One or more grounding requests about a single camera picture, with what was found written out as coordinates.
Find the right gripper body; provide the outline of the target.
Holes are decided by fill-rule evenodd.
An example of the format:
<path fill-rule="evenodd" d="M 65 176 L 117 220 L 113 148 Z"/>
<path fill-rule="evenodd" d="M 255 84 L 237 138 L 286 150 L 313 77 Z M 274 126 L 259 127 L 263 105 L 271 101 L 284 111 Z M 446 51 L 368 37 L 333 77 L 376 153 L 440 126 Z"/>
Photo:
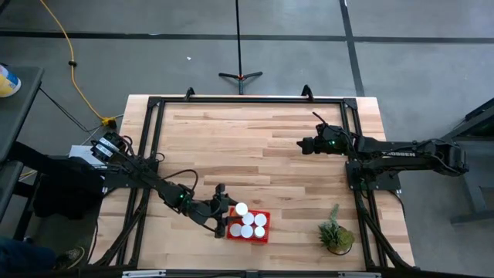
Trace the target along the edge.
<path fill-rule="evenodd" d="M 346 154 L 346 136 L 341 127 L 328 124 L 318 124 L 316 125 L 316 131 L 316 154 Z"/>

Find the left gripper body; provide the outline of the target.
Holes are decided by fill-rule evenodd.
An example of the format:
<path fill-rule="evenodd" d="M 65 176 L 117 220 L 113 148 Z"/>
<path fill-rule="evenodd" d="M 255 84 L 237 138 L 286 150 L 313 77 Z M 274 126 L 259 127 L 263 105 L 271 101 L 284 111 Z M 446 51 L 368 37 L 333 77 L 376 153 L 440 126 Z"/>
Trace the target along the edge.
<path fill-rule="evenodd" d="M 195 222 L 204 225 L 208 219 L 215 219 L 217 226 L 226 226 L 227 218 L 223 215 L 228 211 L 226 199 L 214 198 L 209 201 L 195 201 Z"/>

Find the red slotted plastic basket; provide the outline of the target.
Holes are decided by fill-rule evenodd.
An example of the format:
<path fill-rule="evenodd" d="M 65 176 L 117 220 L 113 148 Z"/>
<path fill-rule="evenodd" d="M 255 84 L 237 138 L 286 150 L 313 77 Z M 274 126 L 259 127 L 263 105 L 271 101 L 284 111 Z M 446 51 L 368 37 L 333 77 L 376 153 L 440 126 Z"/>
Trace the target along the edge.
<path fill-rule="evenodd" d="M 260 244 L 260 245 L 267 244 L 267 243 L 268 243 L 268 241 L 269 241 L 271 214 L 270 214 L 269 212 L 267 212 L 267 211 L 260 211 L 260 210 L 249 210 L 249 212 L 251 212 L 254 216 L 255 216 L 256 214 L 259 214 L 259 213 L 263 213 L 263 214 L 265 214 L 265 215 L 266 215 L 266 217 L 267 217 L 267 223 L 266 223 L 266 225 L 265 225 L 265 226 L 263 226 L 263 227 L 265 228 L 265 230 L 266 230 L 266 235 L 265 235 L 263 238 L 261 238 L 261 239 L 256 238 L 256 237 L 254 236 L 254 234 L 253 234 L 253 236 L 252 236 L 250 239 L 245 239 L 245 238 L 242 238 L 241 236 L 239 236 L 239 237 L 233 237 L 233 236 L 231 236 L 231 235 L 230 235 L 230 233 L 229 233 L 229 228 L 230 228 L 230 226 L 231 226 L 232 224 L 234 224 L 234 223 L 238 223 L 238 224 L 244 225 L 244 224 L 242 223 L 242 216 L 236 216 L 236 215 L 235 215 L 235 213 L 234 213 L 234 209 L 233 209 L 233 208 L 231 208 L 231 209 L 230 209 L 229 216 L 235 216 L 235 217 L 236 217 L 236 220 L 235 220 L 234 222 L 231 222 L 231 223 L 228 225 L 228 227 L 227 227 L 227 231 L 226 231 L 226 232 L 227 232 L 227 233 L 226 233 L 226 237 L 227 237 L 227 239 L 230 239 L 230 240 L 237 240 L 237 241 L 242 241 L 242 242 L 250 242 L 250 243 L 252 243 L 252 244 Z M 255 229 L 255 227 L 256 227 L 257 225 L 256 225 L 255 223 L 253 223 L 251 226 Z"/>

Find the green potted plant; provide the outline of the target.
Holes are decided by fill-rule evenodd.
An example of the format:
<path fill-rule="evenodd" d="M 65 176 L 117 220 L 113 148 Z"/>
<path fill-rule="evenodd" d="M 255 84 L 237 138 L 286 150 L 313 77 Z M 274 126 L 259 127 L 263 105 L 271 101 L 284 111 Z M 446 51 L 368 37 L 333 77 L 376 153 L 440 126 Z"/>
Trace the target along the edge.
<path fill-rule="evenodd" d="M 341 226 L 337 221 L 340 205 L 335 204 L 330 212 L 328 220 L 318 225 L 319 240 L 322 246 L 336 256 L 344 256 L 351 251 L 355 237 L 354 234 Z"/>

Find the black tripod stand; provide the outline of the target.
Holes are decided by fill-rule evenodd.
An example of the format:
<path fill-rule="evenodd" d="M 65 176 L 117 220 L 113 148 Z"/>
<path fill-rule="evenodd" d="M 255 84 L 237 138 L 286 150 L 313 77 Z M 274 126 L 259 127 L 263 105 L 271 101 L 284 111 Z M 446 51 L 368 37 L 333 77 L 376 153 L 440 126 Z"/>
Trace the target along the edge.
<path fill-rule="evenodd" d="M 241 46 L 241 29 L 240 29 L 240 18 L 239 18 L 239 0 L 235 0 L 235 25 L 236 25 L 236 43 L 237 43 L 237 54 L 238 54 L 238 73 L 219 73 L 218 76 L 222 78 L 233 79 L 238 84 L 239 95 L 244 95 L 244 83 L 247 79 L 253 77 L 259 77 L 263 75 L 262 71 L 243 74 L 242 70 L 242 46 Z"/>

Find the white flat box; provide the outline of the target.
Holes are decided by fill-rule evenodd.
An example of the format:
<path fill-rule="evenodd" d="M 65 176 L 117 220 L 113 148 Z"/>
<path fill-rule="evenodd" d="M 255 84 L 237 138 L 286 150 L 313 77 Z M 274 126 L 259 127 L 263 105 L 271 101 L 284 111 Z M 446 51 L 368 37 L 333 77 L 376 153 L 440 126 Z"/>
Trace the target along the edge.
<path fill-rule="evenodd" d="M 88 145 L 72 145 L 69 152 L 69 157 L 82 158 L 85 162 L 91 164 L 92 166 L 105 166 L 102 161 L 98 160 L 92 155 L 91 146 Z"/>

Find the black bag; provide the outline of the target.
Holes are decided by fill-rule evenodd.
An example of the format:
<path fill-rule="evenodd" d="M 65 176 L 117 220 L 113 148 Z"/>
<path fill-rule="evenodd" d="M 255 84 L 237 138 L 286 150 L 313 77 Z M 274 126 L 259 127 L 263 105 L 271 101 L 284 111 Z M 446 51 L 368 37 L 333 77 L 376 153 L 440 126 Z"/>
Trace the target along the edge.
<path fill-rule="evenodd" d="M 98 170 L 82 158 L 64 158 L 41 171 L 32 207 L 40 218 L 62 215 L 80 220 L 102 198 L 103 178 Z"/>

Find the person's shoe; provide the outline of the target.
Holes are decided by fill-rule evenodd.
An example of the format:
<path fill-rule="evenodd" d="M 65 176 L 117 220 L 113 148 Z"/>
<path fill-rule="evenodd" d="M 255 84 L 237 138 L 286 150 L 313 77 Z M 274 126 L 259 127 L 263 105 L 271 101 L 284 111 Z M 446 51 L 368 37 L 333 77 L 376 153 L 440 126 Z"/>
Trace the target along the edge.
<path fill-rule="evenodd" d="M 76 266 L 85 256 L 85 249 L 76 246 L 56 257 L 54 270 L 67 270 Z"/>

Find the dark metal cart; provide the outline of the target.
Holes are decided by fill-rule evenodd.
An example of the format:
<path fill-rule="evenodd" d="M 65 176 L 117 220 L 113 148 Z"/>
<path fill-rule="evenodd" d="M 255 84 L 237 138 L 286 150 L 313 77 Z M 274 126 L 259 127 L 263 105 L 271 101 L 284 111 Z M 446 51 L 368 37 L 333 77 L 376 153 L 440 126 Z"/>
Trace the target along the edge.
<path fill-rule="evenodd" d="M 471 212 L 451 218 L 451 224 L 494 219 L 494 208 L 488 207 L 483 195 L 485 190 L 494 192 L 494 97 L 466 114 L 442 138 L 463 147 L 469 164 L 464 191 Z"/>

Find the person's leg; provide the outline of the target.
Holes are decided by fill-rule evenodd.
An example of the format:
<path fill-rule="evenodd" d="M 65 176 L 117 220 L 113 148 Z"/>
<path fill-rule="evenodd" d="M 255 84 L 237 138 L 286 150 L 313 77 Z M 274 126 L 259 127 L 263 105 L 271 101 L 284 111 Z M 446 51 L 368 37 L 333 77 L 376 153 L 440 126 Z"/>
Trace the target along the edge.
<path fill-rule="evenodd" d="M 50 248 L 0 236 L 0 275 L 51 270 L 55 263 Z"/>

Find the dark side table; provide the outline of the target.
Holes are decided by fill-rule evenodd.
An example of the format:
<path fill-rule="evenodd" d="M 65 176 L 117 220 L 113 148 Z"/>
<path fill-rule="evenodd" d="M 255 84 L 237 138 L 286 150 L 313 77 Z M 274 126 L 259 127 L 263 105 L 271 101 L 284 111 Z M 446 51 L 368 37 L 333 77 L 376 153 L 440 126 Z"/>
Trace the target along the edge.
<path fill-rule="evenodd" d="M 22 241 L 32 217 L 32 199 L 36 186 L 19 180 L 24 164 L 10 161 L 8 153 L 22 129 L 42 82 L 44 69 L 34 66 L 10 66 L 8 70 L 21 80 L 20 90 L 0 98 L 0 222 L 13 195 L 26 199 L 13 239 Z"/>

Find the yellow blue wipes container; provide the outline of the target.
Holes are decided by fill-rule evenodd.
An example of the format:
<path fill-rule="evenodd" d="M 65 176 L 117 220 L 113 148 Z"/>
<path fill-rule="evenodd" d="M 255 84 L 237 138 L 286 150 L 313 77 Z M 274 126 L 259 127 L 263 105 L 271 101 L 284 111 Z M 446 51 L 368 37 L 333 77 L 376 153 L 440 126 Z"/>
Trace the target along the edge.
<path fill-rule="evenodd" d="M 21 80 L 0 64 L 0 98 L 10 97 L 17 93 L 21 86 Z"/>

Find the black metal table frame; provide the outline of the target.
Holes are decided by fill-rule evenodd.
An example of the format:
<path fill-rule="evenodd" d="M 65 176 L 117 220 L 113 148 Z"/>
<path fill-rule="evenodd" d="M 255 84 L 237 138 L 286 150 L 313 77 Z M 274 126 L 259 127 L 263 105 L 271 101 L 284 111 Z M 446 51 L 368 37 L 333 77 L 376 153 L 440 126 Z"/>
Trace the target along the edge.
<path fill-rule="evenodd" d="M 322 121 L 385 139 L 373 97 L 131 95 L 120 129 L 145 154 L 161 154 L 158 172 L 208 199 L 215 186 L 252 210 L 271 214 L 269 241 L 252 244 L 216 239 L 210 230 L 169 209 L 157 193 L 118 189 L 98 216 L 92 256 L 99 263 L 139 201 L 147 208 L 131 232 L 123 260 L 140 269 L 163 270 L 364 270 L 389 263 L 356 210 L 358 193 L 347 183 L 343 155 L 304 155 L 296 144 Z M 318 225 L 335 204 L 337 221 L 355 237 L 351 251 L 336 256 L 322 246 Z"/>

